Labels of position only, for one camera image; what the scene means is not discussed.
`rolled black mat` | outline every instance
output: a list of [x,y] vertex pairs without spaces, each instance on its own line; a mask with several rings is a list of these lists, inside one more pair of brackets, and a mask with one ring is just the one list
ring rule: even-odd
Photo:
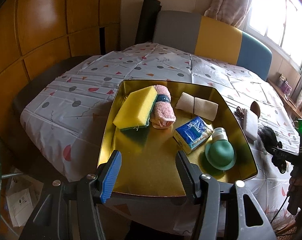
[[161,10],[160,1],[144,0],[139,25],[135,36],[135,44],[151,41],[154,34],[156,17]]

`screw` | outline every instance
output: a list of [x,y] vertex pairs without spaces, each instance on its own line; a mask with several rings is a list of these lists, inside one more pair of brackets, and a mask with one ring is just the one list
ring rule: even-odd
[[96,175],[94,173],[89,173],[86,175],[86,178],[91,180],[91,179],[95,179],[96,178]]
[[53,181],[52,185],[54,187],[59,186],[59,185],[61,185],[61,181],[57,179],[57,180]]
[[211,179],[211,175],[207,174],[207,173],[204,173],[204,174],[201,175],[201,179],[205,179],[205,180]]
[[242,180],[237,180],[235,182],[235,184],[238,186],[238,187],[244,187],[244,182]]

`window pane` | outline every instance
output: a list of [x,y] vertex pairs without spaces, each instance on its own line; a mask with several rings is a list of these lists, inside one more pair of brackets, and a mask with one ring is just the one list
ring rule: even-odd
[[287,21],[286,29],[283,38],[282,48],[283,50],[290,55],[291,49],[294,46],[295,33],[297,29],[297,12],[295,6],[287,0]]
[[291,58],[294,62],[301,66],[302,63],[302,15],[297,12],[295,36],[293,39],[293,46],[291,48]]
[[286,19],[286,0],[269,0],[269,9],[267,37],[280,45]]
[[252,11],[249,25],[263,36],[267,30],[267,9],[268,0],[252,0]]

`gold tray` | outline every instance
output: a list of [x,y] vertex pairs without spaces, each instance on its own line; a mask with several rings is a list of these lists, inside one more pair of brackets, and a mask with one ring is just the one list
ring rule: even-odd
[[[133,91],[152,86],[164,85],[171,94],[171,105],[177,117],[173,126],[167,129],[155,129],[150,126],[136,130],[120,131],[113,120],[126,97]],[[217,180],[234,183],[247,180],[258,174],[256,163],[241,127],[220,93],[212,87],[160,80],[124,80],[115,95],[104,131],[98,165],[107,162],[113,150],[122,153],[122,166],[113,191],[144,196],[184,196],[183,186],[175,166],[175,156],[181,150],[172,137],[175,128],[195,117],[194,114],[175,109],[182,92],[194,97],[217,103],[218,112],[213,122],[205,120],[209,127],[223,127],[229,142],[237,153],[236,164],[228,171],[213,168],[202,153],[211,137],[191,152],[187,157],[205,173]]]

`wooden shelf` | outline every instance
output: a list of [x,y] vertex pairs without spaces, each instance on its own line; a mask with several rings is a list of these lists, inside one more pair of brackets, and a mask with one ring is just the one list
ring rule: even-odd
[[295,106],[295,104],[293,102],[291,102],[291,100],[289,100],[289,98],[288,99],[286,98],[286,96],[281,91],[281,89],[275,83],[273,83],[270,79],[267,79],[267,82],[274,88],[274,90],[279,95],[287,113],[294,114],[296,117],[302,118],[302,113],[300,112],[300,110]]

